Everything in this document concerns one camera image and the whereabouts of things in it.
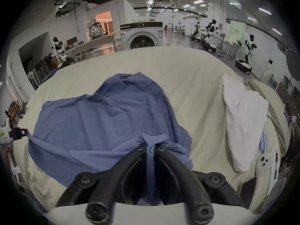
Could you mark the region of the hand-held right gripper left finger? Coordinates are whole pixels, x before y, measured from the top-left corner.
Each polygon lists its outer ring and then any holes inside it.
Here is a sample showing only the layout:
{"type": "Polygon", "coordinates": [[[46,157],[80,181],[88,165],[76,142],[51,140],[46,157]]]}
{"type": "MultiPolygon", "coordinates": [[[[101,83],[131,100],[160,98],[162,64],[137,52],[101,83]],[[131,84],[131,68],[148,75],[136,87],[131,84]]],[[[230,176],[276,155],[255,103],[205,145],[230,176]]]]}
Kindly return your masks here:
{"type": "Polygon", "coordinates": [[[126,201],[122,186],[126,184],[126,179],[135,173],[136,167],[138,174],[142,175],[142,181],[138,182],[138,185],[144,185],[146,156],[147,146],[139,145],[109,170],[77,174],[59,198],[56,208],[87,203],[85,216],[88,221],[96,225],[107,224],[111,219],[114,204],[118,200],[126,201]]]}

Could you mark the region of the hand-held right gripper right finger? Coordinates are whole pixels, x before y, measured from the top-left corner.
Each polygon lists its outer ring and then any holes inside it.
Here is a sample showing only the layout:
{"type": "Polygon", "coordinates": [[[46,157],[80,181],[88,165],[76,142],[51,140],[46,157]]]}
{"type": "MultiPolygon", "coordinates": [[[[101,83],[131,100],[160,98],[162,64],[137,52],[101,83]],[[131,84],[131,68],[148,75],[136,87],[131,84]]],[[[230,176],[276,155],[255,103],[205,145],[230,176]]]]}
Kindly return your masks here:
{"type": "Polygon", "coordinates": [[[239,194],[219,172],[190,170],[168,149],[156,146],[156,186],[164,205],[184,202],[192,224],[207,225],[214,217],[212,203],[244,208],[239,194]]]}

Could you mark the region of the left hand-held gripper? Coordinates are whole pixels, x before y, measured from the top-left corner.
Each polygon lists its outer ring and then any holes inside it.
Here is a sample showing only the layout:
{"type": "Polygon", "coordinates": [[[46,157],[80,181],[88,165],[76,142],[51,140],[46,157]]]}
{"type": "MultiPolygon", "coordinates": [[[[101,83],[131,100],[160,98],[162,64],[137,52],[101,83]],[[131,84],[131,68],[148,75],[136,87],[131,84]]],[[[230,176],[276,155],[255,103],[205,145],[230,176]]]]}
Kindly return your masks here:
{"type": "Polygon", "coordinates": [[[10,127],[10,118],[6,118],[5,124],[0,127],[0,150],[5,148],[12,148],[13,140],[20,140],[23,137],[27,136],[27,129],[15,127],[13,128],[13,139],[10,137],[9,132],[11,131],[10,127]]]}

